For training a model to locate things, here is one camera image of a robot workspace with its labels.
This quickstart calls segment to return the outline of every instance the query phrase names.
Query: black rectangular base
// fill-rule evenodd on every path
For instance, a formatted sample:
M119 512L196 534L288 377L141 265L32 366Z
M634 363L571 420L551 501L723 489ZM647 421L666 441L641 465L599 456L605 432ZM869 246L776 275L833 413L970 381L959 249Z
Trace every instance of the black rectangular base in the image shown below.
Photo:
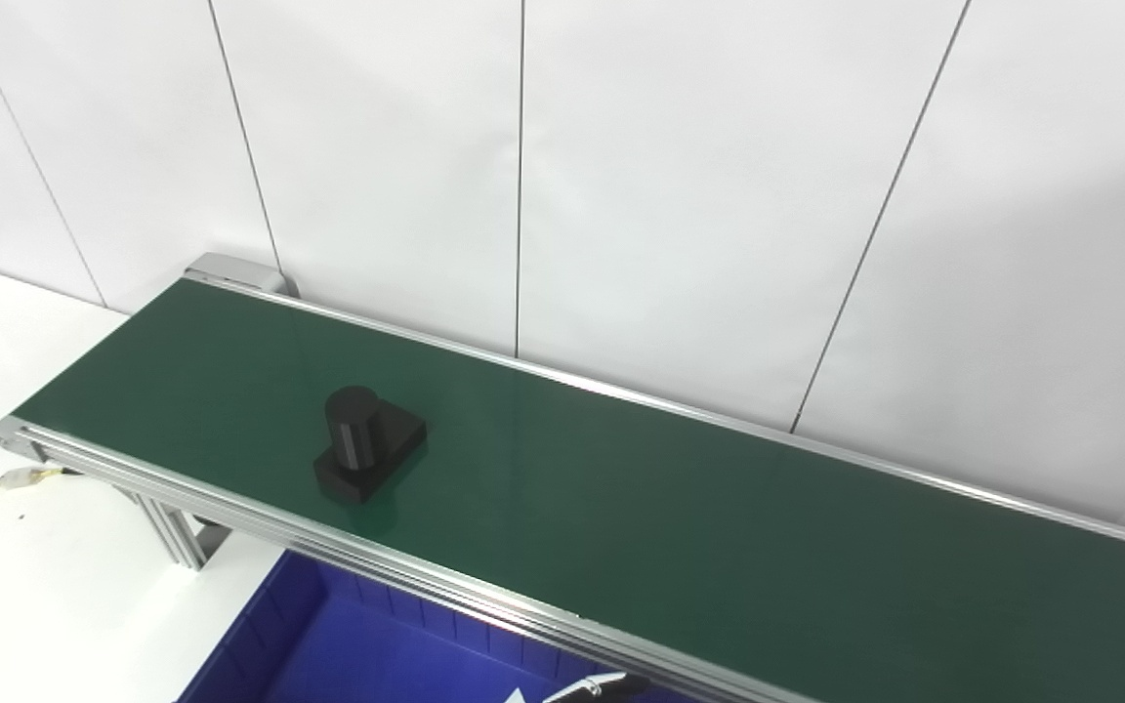
M371 494L385 484L385 479L405 462L411 451L424 443L428 429L423 418L384 400L380 400L379 413L385 457L375 466L358 471L341 467L331 448L315 459L315 477L321 481L321 487L335 497L352 503L367 503Z

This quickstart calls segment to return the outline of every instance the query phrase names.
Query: conveyor leg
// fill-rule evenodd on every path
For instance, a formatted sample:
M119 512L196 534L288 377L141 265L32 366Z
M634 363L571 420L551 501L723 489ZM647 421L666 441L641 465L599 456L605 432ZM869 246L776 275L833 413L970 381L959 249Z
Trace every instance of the conveyor leg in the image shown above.
M189 524L184 521L184 514L176 507L165 506L154 498L148 498L146 495L133 493L125 490L125 494L129 495L129 498L134 503L137 503L138 507L142 507L142 512L146 514L146 520L151 521L151 525L155 529L155 533L159 539L164 543L164 548L168 549L168 555L173 558L173 561L178 565L187 566L190 569L201 569L206 565L206 560L209 559L212 552L215 551L215 547L218 543L205 544L207 540L200 539L205 535L194 534L194 530L189 529ZM219 529L218 526L213 526L213 529Z

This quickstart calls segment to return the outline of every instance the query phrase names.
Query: blue plastic bin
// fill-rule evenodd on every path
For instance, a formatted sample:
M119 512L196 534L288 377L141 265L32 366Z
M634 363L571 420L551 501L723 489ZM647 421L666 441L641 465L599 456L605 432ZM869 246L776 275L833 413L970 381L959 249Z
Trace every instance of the blue plastic bin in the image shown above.
M603 670L287 551L179 703L526 703ZM692 703L655 688L638 703Z

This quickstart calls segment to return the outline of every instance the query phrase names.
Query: wall panel seam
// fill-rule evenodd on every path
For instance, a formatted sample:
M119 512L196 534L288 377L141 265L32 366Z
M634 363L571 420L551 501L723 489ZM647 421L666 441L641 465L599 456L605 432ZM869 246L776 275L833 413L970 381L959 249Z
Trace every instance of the wall panel seam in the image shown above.
M277 271L285 276L285 267L280 263L280 250L277 249L277 235L271 228L271 218L268 215L268 200L263 197L263 186L259 181L259 165L254 163L254 151L250 147L250 134L246 132L245 117L241 115L241 99L237 98L237 85L233 82L233 66L228 63L228 54L224 49L224 35L219 31L219 19L215 13L214 0L206 0L206 8L210 10L210 27L215 30L215 43L219 48L219 61L224 63L224 75L228 79L228 93L233 97L233 111L237 116L237 129L241 129L241 142L246 147L246 160L250 163L250 177L254 179L254 192L259 197L259 210L263 214L263 227L268 231L268 243L271 245L272 258L277 260Z
M26 148L26 154L28 160L32 161L34 171L37 173L37 178L40 179L40 186L46 189L46 197L50 199L51 206L54 206L55 214L58 215L58 222L63 224L63 231L68 233L68 240L72 243L72 249L76 252L76 259L80 259L81 267L86 269L86 276L90 279L90 285L93 286L93 291L98 294L99 301L101 301L104 307L107 307L107 297L102 295L101 286L98 285L98 279L94 279L93 271L90 269L90 263L86 260L86 253L81 252L81 245L76 242L76 235L72 234L72 227L68 224L68 218L63 215L63 208L60 208L58 199L55 197L55 191L50 187L50 181L46 180L46 174L40 169L40 162L37 160L37 155L33 151L32 144L28 143L28 137L24 133L24 128L19 125L19 119L15 115L15 110L11 107L11 101L8 100L8 93L3 89L3 84L0 83L0 100L3 100L3 107L8 111L8 116L11 119L11 125L19 136L19 142L24 144Z
M940 84L940 76L944 74L945 64L950 62L950 54L952 48L954 48L954 43L956 43L957 35L961 31L961 26L966 18L966 11L970 9L970 3L972 0L965 0L963 6L961 6L961 12L957 13L957 21L952 28L950 35L950 43L945 44L945 52L940 57L940 63L936 66L935 75L932 78L932 85L928 88L928 93L922 100L922 107L919 108L918 116L915 117L914 126L910 129L910 137L906 142L906 148L901 151L901 157L898 160L897 169L892 172L892 181L889 182L888 190L884 192L884 200L881 201L879 206L879 211L875 214L875 222L871 224L870 234L866 235L866 243L862 245L862 253L857 256L857 264L854 267L853 276L849 277L848 286L845 288L844 297L840 297L840 306L836 308L836 315L831 319L831 327L827 331L827 337L822 342L822 349L818 352L818 360L813 364L813 370L810 373L810 379L804 387L804 393L801 395L801 403L798 405L798 411L793 416L793 424L789 427L790 434L795 433L798 423L801 422L801 413L804 412L804 405L809 400L810 391L813 389L813 382L818 379L818 370L822 368L822 360L827 355L827 351L831 348L831 340L836 335L836 328L840 325L840 317L845 314L845 307L848 304L849 295L854 291L854 285L857 283L858 274L862 274L862 264L866 263L866 254L870 253L871 244L875 241L875 232L879 231L880 223L884 219L884 213L888 210L888 204L892 200L892 191L897 190L898 180L901 178L901 172L906 169L907 157L910 155L910 148L915 147L915 138L919 135L919 128L922 126L922 119L928 114L928 107L932 106L932 97L936 92L936 87Z

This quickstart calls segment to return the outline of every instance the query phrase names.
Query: black cylinder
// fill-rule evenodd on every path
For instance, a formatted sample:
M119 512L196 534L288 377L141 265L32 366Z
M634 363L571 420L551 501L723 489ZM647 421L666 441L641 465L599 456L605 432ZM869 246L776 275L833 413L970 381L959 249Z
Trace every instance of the black cylinder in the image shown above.
M330 423L332 454L338 466L350 470L370 469L384 450L380 398L370 388L341 388L324 404Z

